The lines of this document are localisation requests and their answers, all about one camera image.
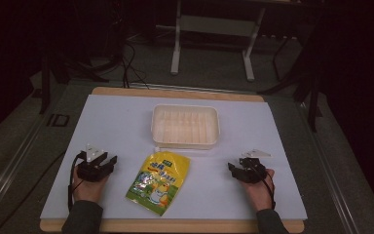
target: dark background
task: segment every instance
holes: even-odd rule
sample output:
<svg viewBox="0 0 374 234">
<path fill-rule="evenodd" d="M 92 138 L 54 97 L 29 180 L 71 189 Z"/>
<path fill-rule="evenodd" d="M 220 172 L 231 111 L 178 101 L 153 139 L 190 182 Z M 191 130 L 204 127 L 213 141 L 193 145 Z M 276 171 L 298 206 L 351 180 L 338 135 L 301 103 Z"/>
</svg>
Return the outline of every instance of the dark background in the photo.
<svg viewBox="0 0 374 234">
<path fill-rule="evenodd" d="M 60 0 L 0 0 L 0 123 L 31 94 L 28 79 L 41 70 L 42 48 L 46 42 L 55 43 L 76 60 L 89 62 L 90 56 L 111 56 L 106 53 L 109 50 L 105 50 L 105 42 L 111 25 L 117 23 L 117 14 L 127 26 L 151 38 L 155 24 L 174 24 L 175 1 L 75 2 L 74 6 L 72 1 Z M 191 2 L 185 6 L 186 10 L 201 14 L 203 6 L 197 8 Z M 207 7 L 214 4 L 214 1 L 208 2 Z M 117 4 L 123 12 L 114 10 Z M 252 18 L 246 4 L 228 13 L 232 18 Z M 308 54 L 312 58 L 325 55 L 326 63 L 320 67 L 320 90 L 327 95 L 333 114 L 374 191 L 374 1 L 343 2 L 343 6 L 349 11 L 327 15 L 324 30 L 315 35 L 314 46 Z M 207 10 L 213 14 L 221 11 Z M 286 8 L 270 11 L 261 33 L 288 34 L 292 31 L 288 19 L 295 17 L 290 12 Z"/>
</svg>

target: white board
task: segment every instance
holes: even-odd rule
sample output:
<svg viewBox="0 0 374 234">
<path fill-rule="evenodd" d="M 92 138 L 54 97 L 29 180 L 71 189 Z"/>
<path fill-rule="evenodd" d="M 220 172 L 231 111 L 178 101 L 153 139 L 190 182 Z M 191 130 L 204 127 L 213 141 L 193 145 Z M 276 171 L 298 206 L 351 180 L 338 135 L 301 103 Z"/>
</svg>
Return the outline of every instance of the white board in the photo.
<svg viewBox="0 0 374 234">
<path fill-rule="evenodd" d="M 220 136 L 210 150 L 173 151 L 190 157 L 190 171 L 166 213 L 158 215 L 126 199 L 145 158 L 154 153 L 151 121 L 157 104 L 214 107 Z M 276 211 L 282 219 L 306 219 L 306 211 L 285 156 L 270 107 L 265 102 L 206 99 L 89 96 L 59 168 L 41 218 L 67 218 L 67 185 L 75 156 L 87 143 L 118 155 L 100 205 L 103 218 L 252 219 L 241 185 L 227 163 L 239 166 L 242 153 L 254 148 L 272 155 L 261 159 L 276 171 Z"/>
</svg>

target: tray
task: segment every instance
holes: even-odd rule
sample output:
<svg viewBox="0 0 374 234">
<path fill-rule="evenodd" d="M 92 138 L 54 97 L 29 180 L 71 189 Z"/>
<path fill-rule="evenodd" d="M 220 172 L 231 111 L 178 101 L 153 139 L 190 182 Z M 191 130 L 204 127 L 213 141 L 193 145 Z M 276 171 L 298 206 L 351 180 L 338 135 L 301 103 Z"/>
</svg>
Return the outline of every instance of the tray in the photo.
<svg viewBox="0 0 374 234">
<path fill-rule="evenodd" d="M 159 147 L 211 149 L 220 135 L 217 110 L 159 104 L 154 108 L 151 132 Z"/>
</svg>

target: table leg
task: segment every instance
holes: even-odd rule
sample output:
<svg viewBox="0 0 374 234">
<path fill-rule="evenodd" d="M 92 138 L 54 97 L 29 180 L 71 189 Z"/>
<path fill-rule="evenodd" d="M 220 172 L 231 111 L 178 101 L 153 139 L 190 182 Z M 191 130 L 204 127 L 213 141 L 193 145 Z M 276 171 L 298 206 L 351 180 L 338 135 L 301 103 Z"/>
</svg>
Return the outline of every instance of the table leg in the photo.
<svg viewBox="0 0 374 234">
<path fill-rule="evenodd" d="M 177 0 L 177 16 L 175 19 L 175 46 L 172 53 L 171 75 L 178 74 L 180 64 L 180 20 L 181 20 L 181 0 Z"/>
<path fill-rule="evenodd" d="M 253 45 L 254 45 L 254 42 L 256 41 L 257 33 L 259 32 L 259 28 L 262 23 L 262 19 L 263 19 L 265 11 L 266 11 L 265 8 L 260 9 L 257 22 L 254 25 L 253 31 L 251 32 L 251 35 L 250 35 L 250 42 L 248 43 L 248 47 L 246 50 L 243 51 L 245 76 L 247 77 L 247 81 L 249 82 L 254 81 L 254 74 L 253 74 L 253 68 L 251 67 L 250 54 L 251 54 L 251 51 L 253 50 Z"/>
</svg>

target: snack bag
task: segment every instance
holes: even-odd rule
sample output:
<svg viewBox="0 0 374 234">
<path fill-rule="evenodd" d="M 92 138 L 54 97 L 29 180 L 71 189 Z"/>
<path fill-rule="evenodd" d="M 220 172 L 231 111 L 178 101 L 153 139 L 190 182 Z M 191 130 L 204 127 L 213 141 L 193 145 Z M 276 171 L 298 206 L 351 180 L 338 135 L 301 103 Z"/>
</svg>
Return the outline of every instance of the snack bag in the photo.
<svg viewBox="0 0 374 234">
<path fill-rule="evenodd" d="M 163 215 L 187 176 L 190 159 L 172 152 L 147 157 L 126 197 Z"/>
</svg>

